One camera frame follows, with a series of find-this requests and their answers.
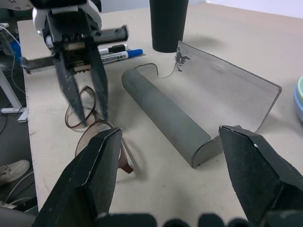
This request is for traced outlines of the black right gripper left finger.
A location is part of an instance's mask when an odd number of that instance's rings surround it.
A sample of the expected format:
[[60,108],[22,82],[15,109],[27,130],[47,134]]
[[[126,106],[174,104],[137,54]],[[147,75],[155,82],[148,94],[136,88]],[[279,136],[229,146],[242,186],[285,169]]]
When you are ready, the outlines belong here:
[[33,227],[95,227],[98,215],[109,212],[121,142],[121,128],[91,138],[63,170]]

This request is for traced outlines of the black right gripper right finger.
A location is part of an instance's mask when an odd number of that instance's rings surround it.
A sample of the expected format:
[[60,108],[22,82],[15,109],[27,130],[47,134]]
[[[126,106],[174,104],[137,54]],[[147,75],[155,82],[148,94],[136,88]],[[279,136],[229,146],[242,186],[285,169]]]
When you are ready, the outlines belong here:
[[259,134],[222,125],[219,135],[248,222],[253,227],[303,227],[303,175]]

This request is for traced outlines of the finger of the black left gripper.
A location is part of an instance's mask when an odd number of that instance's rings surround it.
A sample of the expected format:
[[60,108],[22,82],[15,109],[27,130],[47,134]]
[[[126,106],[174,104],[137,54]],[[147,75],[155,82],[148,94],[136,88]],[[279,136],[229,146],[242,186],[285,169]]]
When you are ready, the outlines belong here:
[[99,109],[103,120],[108,120],[107,75],[98,51],[98,46],[96,44],[88,44],[88,53],[90,54],[90,74],[99,103]]
[[66,52],[55,48],[53,50],[53,62],[56,69],[56,74],[60,89],[63,92],[66,100],[74,113],[77,115],[80,123],[85,121],[82,100],[78,89],[74,74],[67,67]]

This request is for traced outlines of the grey open glasses case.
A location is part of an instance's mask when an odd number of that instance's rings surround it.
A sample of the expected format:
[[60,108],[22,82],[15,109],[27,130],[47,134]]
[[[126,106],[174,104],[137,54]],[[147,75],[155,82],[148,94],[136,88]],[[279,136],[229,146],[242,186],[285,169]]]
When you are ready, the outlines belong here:
[[282,92],[280,85],[179,42],[173,71],[155,63],[126,70],[124,89],[186,162],[195,168],[223,150],[221,125],[256,132]]

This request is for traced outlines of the black cup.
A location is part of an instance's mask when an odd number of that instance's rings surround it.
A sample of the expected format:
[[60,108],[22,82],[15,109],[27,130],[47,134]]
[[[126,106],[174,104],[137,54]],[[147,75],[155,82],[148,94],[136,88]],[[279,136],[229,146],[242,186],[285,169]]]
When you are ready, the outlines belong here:
[[152,47],[163,53],[175,52],[183,40],[188,0],[149,0]]

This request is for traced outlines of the black-capped whiteboard marker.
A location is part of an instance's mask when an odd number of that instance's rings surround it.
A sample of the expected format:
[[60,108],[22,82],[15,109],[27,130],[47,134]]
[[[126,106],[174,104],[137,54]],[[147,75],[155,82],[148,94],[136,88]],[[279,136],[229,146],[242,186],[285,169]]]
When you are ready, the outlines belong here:
[[114,45],[114,46],[109,47],[109,48],[98,47],[98,51],[99,51],[100,55],[123,52],[123,51],[127,51],[128,49],[129,49],[128,45],[126,45],[126,44]]

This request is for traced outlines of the blue-capped whiteboard marker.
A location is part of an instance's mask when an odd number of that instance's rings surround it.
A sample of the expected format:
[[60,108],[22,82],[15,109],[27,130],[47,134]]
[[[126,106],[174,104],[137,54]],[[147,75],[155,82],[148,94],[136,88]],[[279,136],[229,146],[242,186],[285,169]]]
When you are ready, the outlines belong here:
[[112,63],[120,60],[130,59],[143,54],[142,49],[127,50],[111,54],[101,55],[101,60],[104,64]]

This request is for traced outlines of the white shoe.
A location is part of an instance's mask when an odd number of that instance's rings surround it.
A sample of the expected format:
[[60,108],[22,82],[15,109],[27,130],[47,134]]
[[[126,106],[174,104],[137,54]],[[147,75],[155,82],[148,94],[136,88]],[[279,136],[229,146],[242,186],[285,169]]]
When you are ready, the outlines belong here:
[[0,166],[0,187],[19,179],[30,168],[30,162],[20,160],[12,164]]

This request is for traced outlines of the dark grey rounded shape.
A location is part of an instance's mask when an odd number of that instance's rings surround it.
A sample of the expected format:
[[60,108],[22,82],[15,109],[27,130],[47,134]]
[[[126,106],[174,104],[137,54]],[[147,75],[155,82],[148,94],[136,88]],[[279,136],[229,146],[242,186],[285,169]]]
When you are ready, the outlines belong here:
[[0,227],[31,227],[35,215],[0,207]]

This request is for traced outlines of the light green plate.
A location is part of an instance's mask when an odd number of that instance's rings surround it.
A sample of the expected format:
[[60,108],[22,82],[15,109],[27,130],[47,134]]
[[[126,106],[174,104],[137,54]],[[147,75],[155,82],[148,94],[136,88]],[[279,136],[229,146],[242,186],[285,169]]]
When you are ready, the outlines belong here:
[[300,103],[303,105],[303,76],[300,77],[297,83],[297,97],[300,100]]

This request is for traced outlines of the white desk frame leg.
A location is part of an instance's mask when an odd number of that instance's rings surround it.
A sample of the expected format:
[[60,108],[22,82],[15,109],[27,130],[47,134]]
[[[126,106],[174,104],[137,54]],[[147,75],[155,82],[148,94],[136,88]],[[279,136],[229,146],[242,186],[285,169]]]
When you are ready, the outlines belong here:
[[27,108],[22,106],[19,99],[17,98],[15,92],[13,91],[12,87],[10,86],[7,78],[5,77],[2,69],[0,69],[0,87],[4,91],[4,94],[8,98],[10,104],[12,105],[11,108],[0,108],[0,113],[2,114],[20,114],[18,118],[19,123],[26,123],[27,122]]

